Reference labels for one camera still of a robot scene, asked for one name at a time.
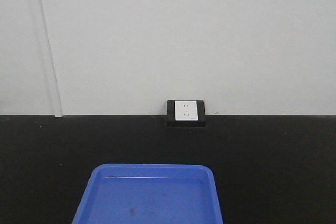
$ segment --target black countertop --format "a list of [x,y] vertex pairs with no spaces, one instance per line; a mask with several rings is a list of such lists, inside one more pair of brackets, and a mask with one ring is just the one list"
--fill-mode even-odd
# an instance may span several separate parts
[[71,223],[104,163],[201,164],[231,223],[336,223],[335,116],[0,116],[0,223]]

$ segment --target electrical outlet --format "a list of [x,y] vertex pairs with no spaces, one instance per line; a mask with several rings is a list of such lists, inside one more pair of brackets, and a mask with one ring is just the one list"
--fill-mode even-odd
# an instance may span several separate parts
[[175,101],[175,120],[176,121],[197,121],[197,102],[196,101]]

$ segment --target white wall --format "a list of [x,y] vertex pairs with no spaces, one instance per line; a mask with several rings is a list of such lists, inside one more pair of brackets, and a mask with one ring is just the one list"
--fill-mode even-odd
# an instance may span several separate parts
[[335,0],[42,2],[64,114],[336,114]]
[[0,0],[0,114],[54,114],[38,0]]

